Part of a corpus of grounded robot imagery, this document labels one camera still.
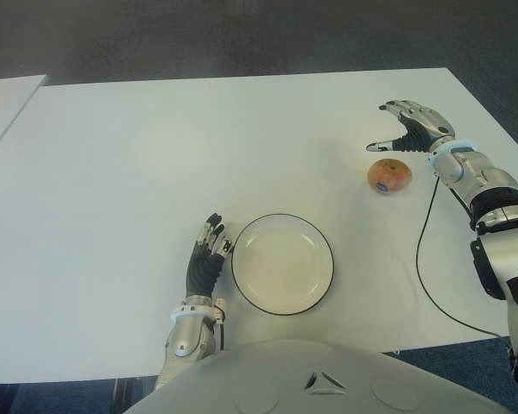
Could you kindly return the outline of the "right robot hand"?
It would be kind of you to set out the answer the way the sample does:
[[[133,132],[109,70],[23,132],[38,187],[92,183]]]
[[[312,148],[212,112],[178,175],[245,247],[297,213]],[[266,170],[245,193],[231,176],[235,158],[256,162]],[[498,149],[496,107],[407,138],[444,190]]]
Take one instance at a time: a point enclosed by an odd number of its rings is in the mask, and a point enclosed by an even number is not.
[[[406,134],[392,141],[373,142],[368,152],[429,153],[438,141],[455,138],[453,126],[437,111],[410,100],[391,100],[379,110],[392,114],[405,128]]]

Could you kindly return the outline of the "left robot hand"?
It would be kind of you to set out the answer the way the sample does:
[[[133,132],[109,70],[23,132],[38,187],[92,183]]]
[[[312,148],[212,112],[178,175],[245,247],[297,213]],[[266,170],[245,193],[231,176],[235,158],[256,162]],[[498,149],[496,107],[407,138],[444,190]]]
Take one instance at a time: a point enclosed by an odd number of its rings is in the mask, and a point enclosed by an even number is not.
[[[209,216],[199,230],[186,270],[186,296],[212,298],[226,258],[233,252],[234,242],[224,231],[218,213]]]

